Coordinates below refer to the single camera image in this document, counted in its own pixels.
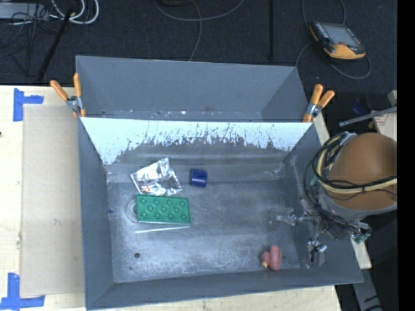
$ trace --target black floor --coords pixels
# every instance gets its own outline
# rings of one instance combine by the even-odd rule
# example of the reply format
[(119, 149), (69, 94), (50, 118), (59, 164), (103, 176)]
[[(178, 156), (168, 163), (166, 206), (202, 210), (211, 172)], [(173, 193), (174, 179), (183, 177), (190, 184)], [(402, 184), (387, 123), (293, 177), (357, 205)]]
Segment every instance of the black floor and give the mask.
[[(50, 0), (13, 1), (40, 3), (56, 14)], [(55, 1), (62, 10), (70, 5), (70, 0)], [(93, 1), (85, 1), (91, 17)], [(331, 135), (344, 130), (372, 132), (368, 121), (350, 124), (347, 129), (338, 123), (356, 117), (353, 107), (362, 100), (372, 109), (389, 107), (387, 95), (397, 88), (397, 0), (273, 0), (271, 13), (270, 0), (196, 0), (184, 6), (165, 6), (157, 0), (98, 1), (98, 19), (90, 25), (67, 26), (41, 80), (42, 66), (62, 21), (50, 18), (11, 25), (10, 20), (2, 20), (0, 84), (46, 85), (57, 79), (63, 86), (72, 86), (78, 54), (297, 65), (307, 98), (316, 83), (336, 93), (323, 111)], [(199, 22), (174, 17), (209, 19)], [(368, 59), (336, 65), (340, 72), (336, 71), (314, 43), (306, 46), (312, 38), (305, 20), (345, 20), (364, 45)], [(397, 276), (397, 257), (391, 264), (377, 266), (392, 274), (396, 268)], [(373, 280), (382, 280), (382, 275), (373, 275)], [(387, 290), (382, 294), (385, 303), (396, 298), (394, 294), (389, 297)]]

